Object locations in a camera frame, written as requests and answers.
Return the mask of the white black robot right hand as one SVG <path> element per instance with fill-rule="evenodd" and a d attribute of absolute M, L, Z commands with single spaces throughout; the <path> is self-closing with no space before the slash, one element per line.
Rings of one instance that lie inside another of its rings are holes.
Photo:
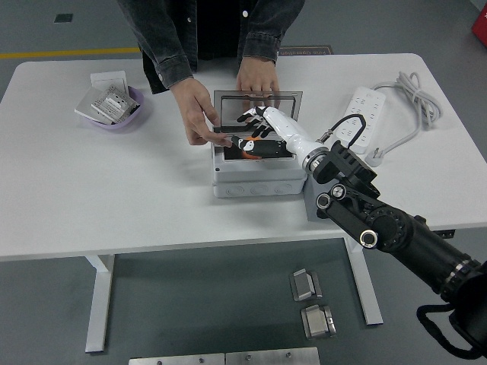
<path fill-rule="evenodd" d="M 304 163 L 328 151 L 323 144 L 313 141 L 294 119 L 275 107 L 255 106 L 237 121 L 247 119 L 250 119 L 251 126 L 259 125 L 255 134 L 260 135 L 261 139 L 248 140 L 233 135 L 231 142 L 249 155 L 270 158 L 285 157 L 290 153 L 296 156 L 299 163 Z"/>

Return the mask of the person's right hand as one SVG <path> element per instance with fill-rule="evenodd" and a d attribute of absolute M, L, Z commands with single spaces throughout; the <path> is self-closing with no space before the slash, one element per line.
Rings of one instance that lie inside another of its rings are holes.
<path fill-rule="evenodd" d="M 186 78 L 172 85 L 170 91 L 179 107 L 190 145 L 204 145 L 208 142 L 222 147 L 232 145 L 226 134 L 213 132 L 208 127 L 207 121 L 218 125 L 220 119 L 203 84 L 194 78 Z"/>

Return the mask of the person's left hand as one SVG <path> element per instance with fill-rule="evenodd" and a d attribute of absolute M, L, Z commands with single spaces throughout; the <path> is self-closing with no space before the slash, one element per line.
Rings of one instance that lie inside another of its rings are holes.
<path fill-rule="evenodd" d="M 237 90 L 278 92 L 279 79 L 270 59 L 243 57 L 237 73 Z"/>

